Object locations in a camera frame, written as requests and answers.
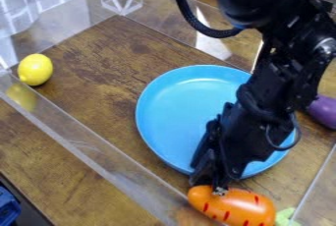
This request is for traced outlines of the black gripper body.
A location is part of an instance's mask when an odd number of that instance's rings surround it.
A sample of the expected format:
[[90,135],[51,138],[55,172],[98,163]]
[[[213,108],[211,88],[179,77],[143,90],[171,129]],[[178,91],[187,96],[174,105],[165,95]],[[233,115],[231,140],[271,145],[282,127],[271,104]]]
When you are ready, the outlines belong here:
[[283,142],[299,131],[295,112],[318,98],[323,74],[336,57],[336,22],[313,21],[263,32],[255,72],[237,91],[237,101],[207,124],[218,129],[217,154],[231,180],[247,165],[289,148]]

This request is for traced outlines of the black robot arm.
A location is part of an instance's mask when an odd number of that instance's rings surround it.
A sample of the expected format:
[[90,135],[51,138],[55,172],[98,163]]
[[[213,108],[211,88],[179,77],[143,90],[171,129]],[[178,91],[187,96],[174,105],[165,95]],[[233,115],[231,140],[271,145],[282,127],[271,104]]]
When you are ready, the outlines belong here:
[[299,131],[295,112],[318,98],[322,76],[336,58],[336,23],[317,0],[218,1],[235,28],[201,31],[230,37],[254,28],[265,39],[255,72],[237,101],[209,122],[193,159],[191,184],[209,184],[221,195],[251,162],[289,149],[283,141]]

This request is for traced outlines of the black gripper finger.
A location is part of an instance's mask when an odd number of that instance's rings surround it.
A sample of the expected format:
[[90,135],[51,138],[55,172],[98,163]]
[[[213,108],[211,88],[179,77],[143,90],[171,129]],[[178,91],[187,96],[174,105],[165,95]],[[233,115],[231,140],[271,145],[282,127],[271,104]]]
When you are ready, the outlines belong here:
[[213,156],[213,193],[217,196],[223,196],[229,192],[229,184],[231,182],[231,177],[226,172],[226,167],[222,158],[215,154]]
[[190,176],[190,184],[193,187],[210,185],[213,188],[218,188],[218,159],[215,149],[218,141],[218,129],[207,130],[191,162],[194,173]]

